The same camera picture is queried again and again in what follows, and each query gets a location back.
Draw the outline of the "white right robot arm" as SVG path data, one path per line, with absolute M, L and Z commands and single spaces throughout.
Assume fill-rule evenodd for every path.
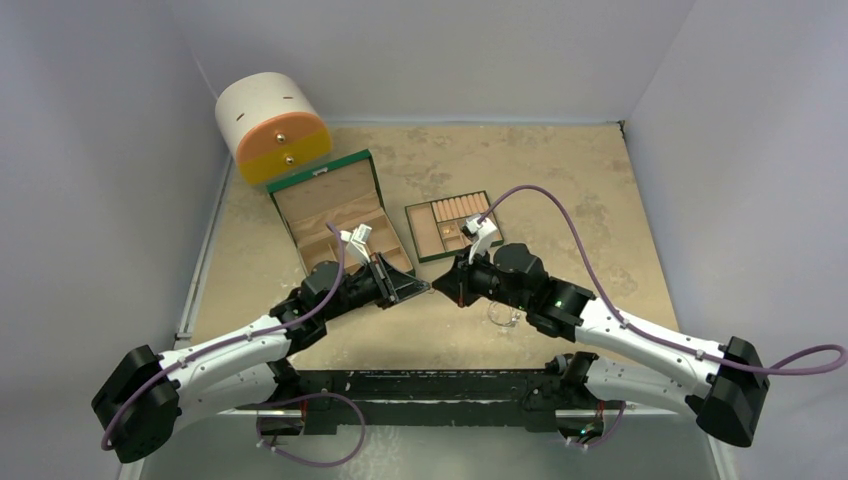
M 631 360 L 623 365 L 577 352 L 551 361 L 562 378 L 563 397 L 573 406 L 594 399 L 652 406 L 694 419 L 726 444 L 753 443 L 770 382 L 758 373 L 762 363 L 746 340 L 720 344 L 615 314 L 592 291 L 551 276 L 524 244 L 507 244 L 493 256 L 464 249 L 433 287 L 460 307 L 485 298 L 523 312 L 546 336 Z

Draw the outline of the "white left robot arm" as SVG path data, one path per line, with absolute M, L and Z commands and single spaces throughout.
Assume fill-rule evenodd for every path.
M 213 340 L 162 353 L 127 352 L 92 399 L 101 448 L 120 462 L 143 459 L 182 427 L 221 410 L 267 402 L 284 409 L 298 382 L 285 359 L 327 333 L 327 322 L 375 305 L 388 309 L 429 290 L 428 282 L 377 254 L 354 273 L 335 261 L 315 266 L 268 314 Z

